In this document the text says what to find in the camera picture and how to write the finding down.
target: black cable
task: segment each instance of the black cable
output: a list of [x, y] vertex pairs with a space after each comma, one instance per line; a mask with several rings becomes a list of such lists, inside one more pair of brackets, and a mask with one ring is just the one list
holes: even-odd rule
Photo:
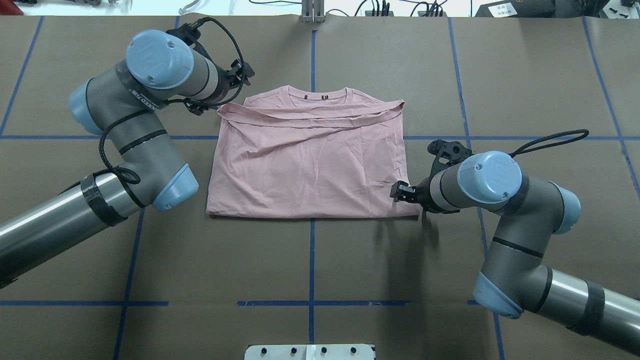
[[341, 13], [343, 13], [344, 15], [349, 16], [349, 14], [347, 14], [346, 12], [343, 12], [343, 11], [342, 11], [342, 10], [340, 10], [340, 9], [331, 9], [331, 10], [327, 10], [327, 12], [326, 12], [326, 13], [330, 13], [330, 12], [341, 12]]
[[242, 53], [240, 52], [240, 47], [238, 46], [238, 43], [236, 42], [236, 39], [234, 38], [233, 35], [231, 35], [229, 30], [227, 30], [227, 28], [225, 28], [224, 25], [220, 23], [220, 21], [218, 21], [218, 20], [216, 20], [216, 19], [214, 19], [212, 17], [207, 16], [207, 17], [203, 17], [202, 19], [198, 19], [195, 22], [195, 24], [197, 25], [196, 28], [199, 28], [200, 26], [202, 26], [202, 24], [204, 24], [207, 21], [214, 22], [216, 25], [218, 25], [227, 34], [227, 36], [229, 36], [229, 39], [231, 39], [231, 42], [233, 42], [234, 46], [236, 47], [236, 51], [238, 53], [238, 58], [240, 59], [240, 64], [242, 64], [242, 68], [240, 69], [240, 71], [241, 71], [240, 79], [241, 80], [240, 80], [240, 85], [238, 86], [238, 90], [236, 91], [236, 93], [232, 97], [228, 98], [227, 100], [224, 100], [224, 101], [221, 101], [221, 102], [217, 102], [215, 104], [209, 104], [207, 102], [196, 101], [196, 100], [192, 100], [192, 99], [188, 99], [188, 98], [187, 99], [174, 99], [174, 100], [165, 101], [164, 102], [165, 104], [174, 104], [176, 102], [182, 102], [184, 104], [194, 104], [194, 105], [213, 107], [213, 106], [224, 105], [224, 104], [226, 104], [228, 102], [231, 102], [240, 94], [240, 90], [242, 90], [242, 86], [243, 86], [244, 82], [246, 81], [246, 74], [244, 72], [244, 68], [245, 68], [244, 58], [242, 56]]
[[[107, 159], [106, 154], [104, 153], [104, 142], [106, 141], [107, 135], [109, 134], [109, 132], [116, 126], [122, 124], [123, 122], [133, 119], [134, 117], [140, 116], [144, 113], [148, 113], [148, 110], [140, 110], [136, 113], [133, 114], [129, 114], [121, 119], [116, 120], [116, 122], [112, 123], [111, 125], [109, 125], [105, 130], [103, 130], [102, 135], [100, 136], [100, 142], [98, 143], [98, 153], [100, 154], [100, 159], [102, 160], [102, 163], [104, 164], [104, 166], [106, 167], [104, 170], [100, 170], [98, 172], [94, 172], [93, 176], [99, 176], [102, 174], [108, 174], [108, 173], [113, 173], [114, 175], [116, 175], [118, 177], [119, 180], [127, 183], [127, 184], [139, 184], [140, 183], [140, 176], [138, 174], [136, 174], [135, 171], [128, 169], [128, 168], [123, 168], [123, 167], [114, 167], [109, 160]], [[124, 176], [124, 174], [129, 174], [131, 175], [132, 178], [128, 178], [126, 176]], [[69, 186], [68, 188], [62, 190], [61, 193], [63, 192], [67, 192], [73, 188], [75, 188], [76, 186], [80, 185], [80, 181], [74, 183], [73, 185]]]
[[431, 6], [427, 6], [427, 12], [423, 16], [433, 16], [436, 6], [438, 6], [438, 3], [434, 0]]
[[422, 5], [422, 4], [425, 4], [425, 5], [427, 6], [427, 11], [429, 11], [429, 3], [427, 3], [426, 1], [421, 1], [421, 2], [417, 3], [417, 4], [413, 7], [413, 10], [411, 10], [411, 15], [409, 15], [409, 17], [412, 17], [412, 16], [413, 16], [413, 13], [415, 12], [415, 9], [417, 9], [417, 8], [418, 8], [418, 6], [420, 6], [420, 5]]
[[438, 4], [438, 1], [434, 0], [431, 8], [429, 9], [429, 16], [438, 16], [438, 12], [442, 11], [442, 6]]
[[356, 13], [353, 16], [358, 16], [358, 12], [360, 11], [362, 5], [364, 5], [364, 3], [366, 3], [366, 2], [367, 2], [367, 0], [362, 0], [360, 5], [358, 5], [358, 8], [356, 9]]
[[[527, 149], [528, 147], [532, 146], [532, 145], [536, 145], [537, 143], [541, 143], [541, 142], [546, 142], [549, 141], [551, 139], [555, 139], [555, 138], [559, 138], [561, 136], [567, 136], [567, 135], [574, 135], [574, 134], [581, 134], [580, 136], [576, 136], [575, 138], [571, 138], [569, 140], [563, 140], [561, 142], [554, 142], [554, 143], [548, 143], [546, 145], [542, 145], [542, 146], [538, 146], [538, 147], [534, 147], [533, 149]], [[524, 144], [523, 146], [521, 146], [518, 150], [512, 152], [511, 154], [509, 154], [512, 158], [515, 158], [516, 155], [520, 155], [520, 154], [526, 154], [527, 152], [532, 152], [532, 151], [536, 151], [536, 150], [542, 150], [542, 149], [547, 149], [549, 147], [554, 147], [554, 146], [558, 146], [558, 145], [564, 145], [566, 143], [572, 143], [572, 142], [576, 142], [578, 140], [582, 140], [585, 137], [587, 137], [587, 135], [589, 135], [589, 130], [587, 129], [579, 129], [579, 130], [571, 130], [571, 131], [563, 131], [562, 133], [557, 133], [557, 134], [553, 134], [553, 135], [549, 135], [549, 136], [545, 136], [543, 138], [539, 138], [539, 139], [535, 139], [532, 142], [528, 142], [526, 144]]]
[[285, 1], [285, 0], [276, 0], [276, 1], [265, 1], [264, 3], [259, 3], [257, 1], [254, 0], [249, 0], [249, 2], [251, 4], [259, 4], [259, 5], [264, 5], [264, 4], [275, 4], [275, 3], [287, 3], [287, 4], [302, 4], [296, 1]]

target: robotic arm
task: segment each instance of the robotic arm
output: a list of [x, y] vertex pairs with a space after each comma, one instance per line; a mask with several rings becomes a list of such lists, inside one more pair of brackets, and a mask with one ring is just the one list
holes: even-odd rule
[[[213, 63], [197, 42], [198, 27], [207, 21], [221, 26], [238, 50], [230, 71]], [[198, 183], [155, 111], [183, 102], [200, 115], [231, 101], [253, 75], [236, 41], [213, 18], [166, 33], [137, 34], [124, 60], [69, 98], [74, 118], [90, 133], [102, 135], [100, 148], [108, 134], [124, 162], [112, 167], [101, 151], [107, 170], [0, 225], [0, 288], [141, 208], [151, 204], [167, 211], [195, 194]], [[238, 88], [236, 94], [220, 102], [232, 88]], [[188, 98], [167, 101], [174, 95]]]
[[500, 215], [474, 290], [480, 305], [512, 319], [537, 313], [640, 356], [639, 301], [542, 265], [551, 235], [566, 233], [580, 217], [576, 195], [528, 176], [504, 152], [471, 155], [443, 140], [429, 152], [436, 155], [431, 176], [413, 187], [398, 181], [391, 197], [430, 213], [479, 206]]

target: light blue joint cap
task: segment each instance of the light blue joint cap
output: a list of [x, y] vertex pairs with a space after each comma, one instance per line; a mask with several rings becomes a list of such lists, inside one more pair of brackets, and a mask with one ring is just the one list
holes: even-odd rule
[[523, 313], [522, 308], [498, 289], [482, 272], [478, 275], [474, 299], [490, 311], [510, 319], [517, 319]]
[[69, 110], [74, 119], [82, 125], [82, 127], [91, 134], [101, 135], [102, 130], [95, 124], [91, 114], [89, 113], [89, 106], [86, 103], [86, 88], [89, 85], [87, 80], [84, 84], [80, 85], [74, 92], [69, 95]]
[[571, 230], [571, 227], [578, 222], [580, 213], [582, 212], [582, 207], [580, 206], [580, 200], [574, 193], [552, 181], [549, 182], [555, 185], [556, 188], [560, 191], [560, 195], [562, 195], [562, 201], [564, 203], [564, 216], [562, 219], [562, 224], [560, 224], [560, 227], [558, 227], [558, 229], [554, 231], [554, 234], [560, 235], [567, 233], [569, 230]]
[[520, 166], [502, 151], [476, 154], [460, 164], [458, 185], [470, 199], [497, 204], [510, 199], [522, 184]]
[[189, 164], [184, 164], [156, 197], [152, 205], [163, 213], [192, 197], [197, 191], [198, 181], [193, 176]]
[[193, 53], [179, 38], [160, 30], [145, 30], [133, 37], [125, 57], [131, 74], [154, 89], [180, 86], [193, 72]]

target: white bracket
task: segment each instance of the white bracket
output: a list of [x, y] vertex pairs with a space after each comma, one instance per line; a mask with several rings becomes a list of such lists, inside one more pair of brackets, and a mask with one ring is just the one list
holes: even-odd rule
[[302, 22], [324, 22], [324, 0], [301, 0]]
[[366, 344], [252, 345], [244, 360], [375, 360], [376, 347]]

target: folded t-shirt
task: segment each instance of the folded t-shirt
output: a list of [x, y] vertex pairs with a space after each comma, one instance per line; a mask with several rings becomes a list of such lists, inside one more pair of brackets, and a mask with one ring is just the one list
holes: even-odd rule
[[207, 213], [254, 218], [383, 218], [418, 215], [393, 202], [407, 181], [403, 101], [358, 90], [283, 86], [228, 103], [214, 155]]

